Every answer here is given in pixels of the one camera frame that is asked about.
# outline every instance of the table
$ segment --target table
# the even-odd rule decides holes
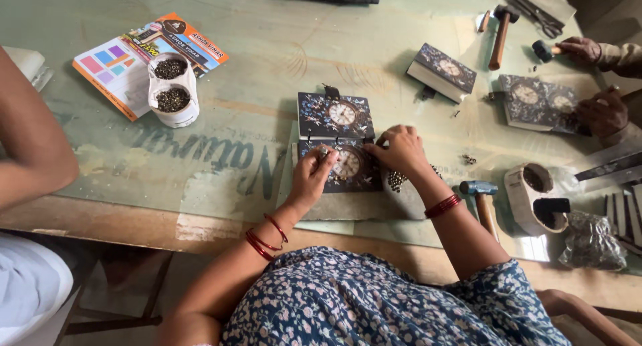
[[[478,34],[474,22],[500,2],[504,0],[381,0],[366,6],[307,0],[0,0],[0,15],[11,19],[0,28],[0,43],[41,52],[56,72],[42,96],[63,126],[81,173],[57,196],[4,214],[0,227],[217,254],[229,238],[274,209],[288,167],[297,92],[320,90],[321,83],[339,87],[342,94],[368,97],[377,133],[398,123],[417,127],[429,160],[453,185],[463,178],[501,179],[506,170],[534,158],[562,165],[596,151],[598,144],[585,138],[505,126],[502,107],[481,101],[496,88],[500,73],[535,75],[530,44],[543,38],[527,19],[511,25],[501,71],[487,71],[494,32]],[[130,122],[72,68],[71,59],[172,11],[230,59],[199,79],[201,114],[194,124],[166,128],[151,113]],[[571,22],[565,33],[580,30]],[[422,85],[404,73],[424,42],[478,71],[473,94],[461,105],[439,95],[417,100]],[[536,74],[583,84],[592,79],[564,62],[541,65]],[[456,110],[461,112],[455,118]],[[238,149],[244,149],[243,162],[232,161]],[[478,163],[466,166],[463,153]],[[573,201],[588,211],[601,204],[590,194]],[[507,203],[500,197],[495,206],[501,218]],[[443,251],[425,247],[440,246],[428,221],[300,227],[332,234],[298,230],[295,235],[304,238],[292,246],[325,244],[377,253],[413,268],[411,273],[425,282],[454,279]],[[513,229],[504,226],[504,231],[511,234]],[[548,259],[544,250],[551,242],[504,236],[511,255]],[[534,243],[541,252],[528,254],[525,250]],[[533,267],[544,272],[549,266]],[[577,288],[574,282],[582,275],[592,280]],[[559,277],[570,282],[551,282],[557,279],[551,276],[532,280],[542,287],[566,285],[594,304],[639,308],[627,300],[640,282],[636,277],[585,271],[561,272]],[[622,279],[626,284],[613,284]],[[605,293],[591,295],[591,288],[599,287]],[[611,294],[613,287],[621,292],[621,304]]]

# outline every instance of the white cloth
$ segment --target white cloth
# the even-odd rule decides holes
[[[18,342],[50,319],[73,282],[71,271],[55,252],[0,233],[0,346]]]

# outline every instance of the hand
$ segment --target hand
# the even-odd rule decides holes
[[[383,144],[388,140],[388,149]],[[426,157],[421,137],[411,126],[394,126],[381,134],[376,144],[365,144],[363,148],[392,170],[408,178],[432,171]]]
[[[614,88],[581,101],[577,113],[582,124],[600,138],[619,132],[629,123],[629,110]]]
[[[555,44],[562,49],[568,57],[580,65],[596,64],[602,56],[602,49],[595,41],[587,38],[568,38]]]
[[[552,288],[544,291],[536,291],[535,293],[537,293],[539,300],[542,301],[542,305],[549,317],[567,315],[570,312],[568,302],[568,298],[571,296],[570,294]]]
[[[327,148],[328,153],[319,164],[322,147]],[[326,145],[319,145],[309,151],[299,160],[294,169],[292,190],[284,204],[296,208],[301,216],[307,213],[323,193],[325,181],[337,161],[339,161],[339,152]]]

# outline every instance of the wooden edge of table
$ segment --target wooden edge of table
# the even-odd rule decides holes
[[[0,216],[0,228],[207,255],[220,254],[234,241],[234,238],[179,240],[179,215],[178,212],[157,209],[44,196],[5,211]],[[237,225],[242,223],[205,219]],[[242,225],[243,229],[252,227],[252,223]],[[457,281],[454,269],[441,248],[299,229],[294,229],[289,238],[290,243],[285,244],[285,251],[328,246],[355,253],[372,253],[408,272],[423,284]],[[528,260],[520,260],[519,264],[536,290],[557,288],[603,308],[636,312],[642,309],[642,298],[638,297],[642,290],[642,277],[593,269],[570,270]]]

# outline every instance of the sleeve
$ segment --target sleeve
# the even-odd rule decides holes
[[[603,72],[614,71],[626,78],[642,78],[642,46],[600,44],[602,54],[597,66]]]
[[[642,129],[637,125],[629,122],[626,127],[619,132],[608,137],[600,138],[600,144],[605,147],[612,147],[633,138],[642,138]]]
[[[495,264],[445,288],[511,345],[568,345],[516,260]]]

